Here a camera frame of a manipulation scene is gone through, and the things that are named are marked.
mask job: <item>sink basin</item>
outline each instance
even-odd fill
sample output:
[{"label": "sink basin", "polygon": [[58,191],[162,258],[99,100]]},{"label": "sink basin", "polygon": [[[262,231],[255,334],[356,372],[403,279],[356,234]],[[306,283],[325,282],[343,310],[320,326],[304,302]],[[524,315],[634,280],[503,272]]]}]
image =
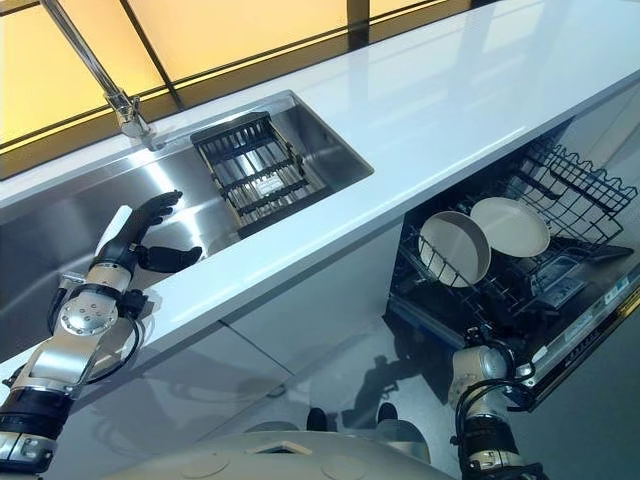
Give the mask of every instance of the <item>sink basin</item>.
[{"label": "sink basin", "polygon": [[[86,273],[103,230],[122,204],[136,207],[159,193],[184,192],[175,213],[145,237],[149,246],[200,246],[206,258],[241,241],[237,218],[190,136],[258,111],[269,113],[329,194],[373,172],[300,99],[282,92],[160,138],[164,146],[156,151],[140,149],[105,159],[95,169],[3,208],[0,361],[48,336],[46,312],[60,275]],[[132,288],[146,288],[165,277],[138,269]]]}]

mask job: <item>white bowl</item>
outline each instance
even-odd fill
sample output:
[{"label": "white bowl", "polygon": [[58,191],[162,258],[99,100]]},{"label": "white bowl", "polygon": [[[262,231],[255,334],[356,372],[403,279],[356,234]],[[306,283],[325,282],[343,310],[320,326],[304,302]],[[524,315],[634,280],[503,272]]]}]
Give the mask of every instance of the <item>white bowl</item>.
[{"label": "white bowl", "polygon": [[420,230],[418,247],[429,272],[451,287],[477,283],[491,263],[491,247],[484,232],[460,212],[440,212],[430,217]]},{"label": "white bowl", "polygon": [[549,228],[527,205],[503,197],[480,200],[471,209],[471,218],[484,231],[489,245],[513,257],[534,257],[549,246]]}]

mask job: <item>dishwasher rack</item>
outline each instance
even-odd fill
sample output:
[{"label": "dishwasher rack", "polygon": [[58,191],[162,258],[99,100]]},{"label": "dishwasher rack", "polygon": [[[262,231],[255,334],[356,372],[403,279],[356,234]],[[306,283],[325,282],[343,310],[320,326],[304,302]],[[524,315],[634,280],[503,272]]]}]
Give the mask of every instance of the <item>dishwasher rack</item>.
[{"label": "dishwasher rack", "polygon": [[191,136],[241,238],[329,194],[268,112],[250,112]]},{"label": "dishwasher rack", "polygon": [[[442,286],[481,324],[494,328],[496,319],[513,321],[536,302],[535,292],[549,286],[545,272],[554,262],[571,259],[575,264],[588,260],[619,235],[623,227],[616,216],[638,195],[635,187],[624,186],[619,178],[609,178],[604,169],[561,145],[549,141],[530,144],[516,162],[509,162],[490,188],[468,191],[446,206],[469,214],[478,201],[494,196],[511,198],[535,209],[547,223],[551,241],[540,255],[516,258],[493,252],[487,275],[471,284],[420,235],[421,224],[406,222],[394,272],[394,289],[403,295],[423,282],[435,283],[443,274],[455,275],[467,286]],[[429,252],[422,259],[424,251]],[[437,272],[431,265],[441,265]]]}]

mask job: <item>dish drying rack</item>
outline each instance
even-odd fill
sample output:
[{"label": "dish drying rack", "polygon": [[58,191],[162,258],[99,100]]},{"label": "dish drying rack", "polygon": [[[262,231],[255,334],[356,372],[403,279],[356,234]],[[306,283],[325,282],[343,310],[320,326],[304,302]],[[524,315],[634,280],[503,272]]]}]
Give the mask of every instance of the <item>dish drying rack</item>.
[{"label": "dish drying rack", "polygon": [[245,238],[327,196],[327,186],[276,128],[251,112],[191,136]]},{"label": "dish drying rack", "polygon": [[[450,210],[469,214],[473,205],[488,197],[507,197],[536,210],[547,223],[551,241],[540,255],[516,258],[492,252],[487,275],[476,284],[467,281],[445,257],[421,235],[420,225],[406,222],[394,272],[394,289],[400,293],[416,283],[435,282],[447,271],[455,272],[452,284],[460,279],[466,287],[442,285],[481,325],[494,328],[496,319],[513,321],[539,299],[538,294],[554,282],[549,272],[567,259],[578,265],[595,256],[623,231],[616,216],[638,195],[635,187],[624,186],[620,178],[609,178],[604,169],[594,169],[577,153],[562,145],[539,140],[531,144],[513,167],[492,179],[491,187],[480,193],[464,193],[448,203]],[[429,258],[422,254],[431,252]],[[436,257],[442,262],[435,262]],[[432,272],[432,265],[442,265]]]}]

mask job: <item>dishwasher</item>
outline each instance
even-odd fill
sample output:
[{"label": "dishwasher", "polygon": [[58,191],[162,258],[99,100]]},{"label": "dishwasher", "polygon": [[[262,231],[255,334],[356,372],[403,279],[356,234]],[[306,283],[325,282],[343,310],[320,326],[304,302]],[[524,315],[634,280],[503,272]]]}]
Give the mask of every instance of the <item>dishwasher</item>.
[{"label": "dishwasher", "polygon": [[[452,349],[500,348],[516,372],[530,374],[535,402],[509,395],[529,411],[640,304],[640,125],[603,168],[562,144],[571,122],[408,212],[387,306]],[[469,215],[492,197],[533,209],[548,246],[525,258],[492,249],[486,275],[467,280],[421,227],[439,212]]]}]

